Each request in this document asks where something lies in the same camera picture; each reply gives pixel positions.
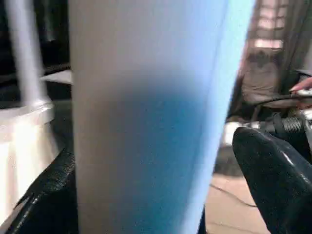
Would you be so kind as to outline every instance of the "white post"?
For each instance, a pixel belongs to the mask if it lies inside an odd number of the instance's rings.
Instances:
[[[80,233],[195,234],[252,0],[70,0]]]

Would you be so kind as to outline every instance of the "black cable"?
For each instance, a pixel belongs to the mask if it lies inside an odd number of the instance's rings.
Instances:
[[[312,96],[301,96],[298,94],[294,94],[294,95],[280,95],[278,97],[274,97],[274,98],[270,98],[264,101],[259,101],[259,102],[254,102],[254,103],[250,103],[248,106],[245,107],[245,109],[249,109],[249,108],[256,108],[259,105],[264,105],[270,102],[275,102],[275,101],[281,101],[281,100],[303,100],[303,99],[308,99],[308,98],[312,98]],[[234,111],[233,113],[229,114],[228,118],[238,115],[241,110],[244,108],[240,108],[237,111]]]
[[[259,106],[259,105],[264,105],[264,104],[267,104],[267,103],[270,103],[270,102],[275,102],[275,101],[281,101],[281,100],[302,100],[302,99],[308,99],[308,98],[312,98],[311,95],[309,96],[301,96],[301,95],[298,95],[298,94],[295,94],[295,95],[281,95],[281,96],[278,96],[278,97],[274,97],[274,98],[271,98],[271,99],[268,99],[268,100],[264,100],[264,101],[259,101],[259,102],[255,102],[253,104],[251,104],[252,106]]]
[[[245,206],[253,207],[253,208],[257,207],[256,205],[249,204],[249,203],[243,201],[242,199],[240,199],[239,197],[237,197],[236,195],[230,193],[229,191],[226,191],[226,190],[224,190],[224,189],[221,189],[221,188],[219,188],[219,187],[217,187],[217,186],[215,186],[215,185],[213,185],[213,184],[210,184],[210,187],[212,187],[212,188],[214,188],[214,189],[216,189],[216,190],[218,190],[218,191],[220,191],[220,192],[225,193],[226,195],[230,196],[231,198],[235,199],[236,201],[238,201],[239,203],[241,203],[241,204],[243,204],[243,205],[245,205]]]

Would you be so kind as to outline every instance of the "tan floor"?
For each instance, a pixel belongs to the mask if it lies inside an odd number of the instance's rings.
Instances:
[[[254,205],[243,177],[215,175],[212,184]],[[240,203],[215,188],[209,189],[206,201],[206,227],[209,234],[269,234],[256,207]]]

